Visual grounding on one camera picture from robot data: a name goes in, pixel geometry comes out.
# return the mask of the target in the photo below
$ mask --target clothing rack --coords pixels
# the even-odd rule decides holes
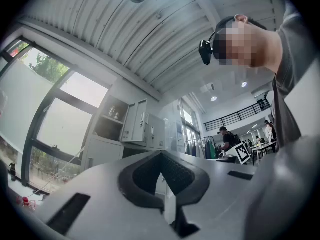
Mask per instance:
[[[193,142],[193,141],[195,142],[195,141],[199,141],[199,140],[202,140],[202,139],[210,139],[210,138],[212,139],[211,142],[213,143],[214,149],[217,149],[214,137],[209,136],[209,137],[203,137],[203,138],[190,139],[190,140],[187,140],[186,142],[184,142],[184,153],[187,152],[186,143]]]

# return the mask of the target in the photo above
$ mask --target ear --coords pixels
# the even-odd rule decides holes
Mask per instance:
[[[234,19],[236,22],[243,22],[245,24],[248,24],[249,18],[243,14],[237,14],[234,16]]]

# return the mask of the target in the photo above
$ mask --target table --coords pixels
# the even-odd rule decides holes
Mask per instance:
[[[275,145],[277,142],[274,141],[274,142],[270,142],[270,143],[267,143],[267,144],[264,144],[264,145],[261,145],[261,148],[260,147],[251,147],[252,149],[252,160],[253,160],[253,166],[255,165],[255,158],[254,158],[254,154],[255,154],[255,151],[261,151],[261,154],[263,155],[263,151],[265,152],[265,155],[267,155],[267,152],[266,152],[266,149],[271,147],[272,145]]]

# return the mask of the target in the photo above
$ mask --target corrugated ceiling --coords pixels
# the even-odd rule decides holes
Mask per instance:
[[[276,28],[272,0],[210,0],[219,16],[245,14]],[[107,54],[160,93],[204,67],[200,40],[212,26],[195,0],[32,0],[25,16]]]

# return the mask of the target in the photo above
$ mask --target black railing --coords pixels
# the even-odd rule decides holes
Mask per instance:
[[[229,114],[222,118],[206,122],[204,125],[206,131],[208,132],[214,129],[219,129],[222,126],[228,126],[236,122],[242,121],[244,119],[247,119],[249,117],[252,117],[262,111],[267,110],[270,107],[271,106],[267,99],[260,99],[256,104],[252,106],[248,106],[242,110],[239,110],[238,112]]]

